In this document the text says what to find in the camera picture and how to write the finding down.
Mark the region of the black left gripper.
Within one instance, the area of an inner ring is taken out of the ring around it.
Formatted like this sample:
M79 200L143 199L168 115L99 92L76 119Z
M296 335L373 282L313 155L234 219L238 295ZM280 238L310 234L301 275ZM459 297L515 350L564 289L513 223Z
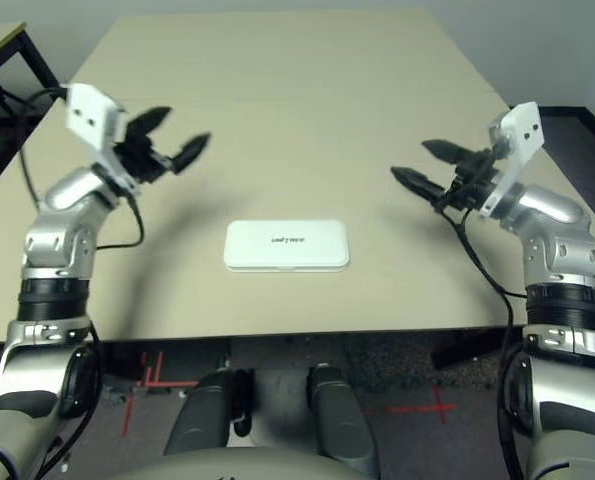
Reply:
M211 133L205 132L191 138L170 158L158 153L150 133L171 111L171 107L157 106L137 115L127 123L125 139L113 147L121 165L139 184L152 184L170 171L179 175L200 157L211 140Z

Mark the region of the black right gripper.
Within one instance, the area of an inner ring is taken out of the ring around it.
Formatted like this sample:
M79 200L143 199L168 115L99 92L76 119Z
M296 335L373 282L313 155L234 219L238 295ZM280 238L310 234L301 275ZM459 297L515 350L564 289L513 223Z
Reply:
M392 166L395 180L418 197L432 203L436 213L447 207L456 210L479 209L492 192L492 179L498 173L494 164L496 151L485 148L471 151L447 140L424 140L422 146L436 159L455 166L455 177L450 187L433 183L428 177L408 167Z

